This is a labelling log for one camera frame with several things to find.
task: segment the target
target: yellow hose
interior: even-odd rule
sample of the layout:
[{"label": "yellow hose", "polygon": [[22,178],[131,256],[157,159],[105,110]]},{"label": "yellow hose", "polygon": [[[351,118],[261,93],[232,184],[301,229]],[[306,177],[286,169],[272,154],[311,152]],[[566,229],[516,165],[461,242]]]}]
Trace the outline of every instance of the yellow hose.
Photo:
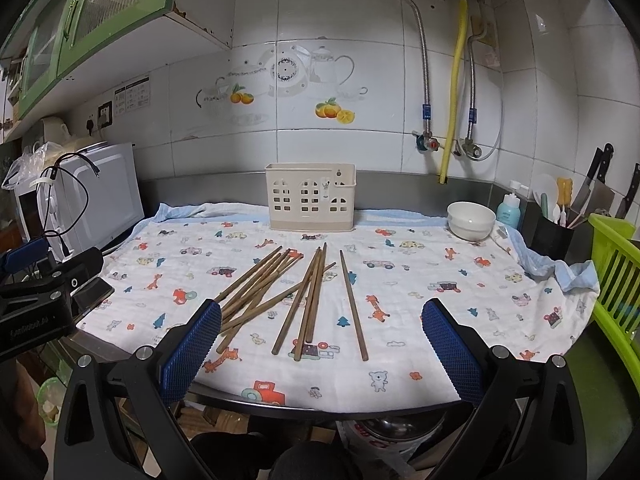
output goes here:
[{"label": "yellow hose", "polygon": [[458,15],[458,40],[456,41],[456,53],[453,57],[453,67],[451,68],[451,86],[449,89],[449,127],[447,129],[447,140],[444,144],[442,154],[442,165],[440,167],[440,177],[438,182],[445,184],[447,181],[447,170],[449,169],[449,158],[451,148],[456,135],[456,116],[458,114],[458,72],[460,71],[460,60],[465,50],[466,41],[466,20],[468,3],[460,0],[460,13]]}]

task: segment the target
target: hand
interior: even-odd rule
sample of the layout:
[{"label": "hand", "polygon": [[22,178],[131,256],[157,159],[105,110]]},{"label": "hand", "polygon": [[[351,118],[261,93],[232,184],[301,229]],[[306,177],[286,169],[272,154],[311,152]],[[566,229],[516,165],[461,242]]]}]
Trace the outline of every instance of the hand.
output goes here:
[{"label": "hand", "polygon": [[38,403],[31,387],[31,378],[20,363],[16,363],[18,383],[14,410],[20,418],[18,437],[31,449],[39,449],[46,440],[44,421],[38,413]]}]

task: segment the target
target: white bowl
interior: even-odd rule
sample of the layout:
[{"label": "white bowl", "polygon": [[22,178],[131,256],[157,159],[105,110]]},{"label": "white bowl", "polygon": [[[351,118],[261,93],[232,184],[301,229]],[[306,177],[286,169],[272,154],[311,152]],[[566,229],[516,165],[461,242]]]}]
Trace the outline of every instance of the white bowl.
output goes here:
[{"label": "white bowl", "polygon": [[473,202],[454,202],[447,207],[449,229],[456,236],[470,242],[479,242],[491,234],[495,213],[488,207]]}]

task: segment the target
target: green plastic basket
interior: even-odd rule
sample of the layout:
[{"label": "green plastic basket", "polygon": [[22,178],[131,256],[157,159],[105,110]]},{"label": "green plastic basket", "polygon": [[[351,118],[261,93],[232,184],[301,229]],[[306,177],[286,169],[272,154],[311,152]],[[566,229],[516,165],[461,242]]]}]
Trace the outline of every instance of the green plastic basket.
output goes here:
[{"label": "green plastic basket", "polygon": [[640,358],[631,346],[640,324],[640,250],[629,242],[636,227],[592,214],[591,258],[600,280],[593,318],[620,355],[640,393]]}]

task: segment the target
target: person's leg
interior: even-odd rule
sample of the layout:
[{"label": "person's leg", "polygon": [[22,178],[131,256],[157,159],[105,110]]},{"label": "person's leg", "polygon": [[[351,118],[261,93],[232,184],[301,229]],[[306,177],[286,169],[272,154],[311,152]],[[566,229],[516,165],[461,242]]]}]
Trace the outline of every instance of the person's leg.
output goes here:
[{"label": "person's leg", "polygon": [[276,460],[269,480],[362,480],[362,474],[345,450],[301,442]]},{"label": "person's leg", "polygon": [[260,469],[273,464],[267,443],[255,435],[201,433],[191,445],[218,480],[255,480]]}]

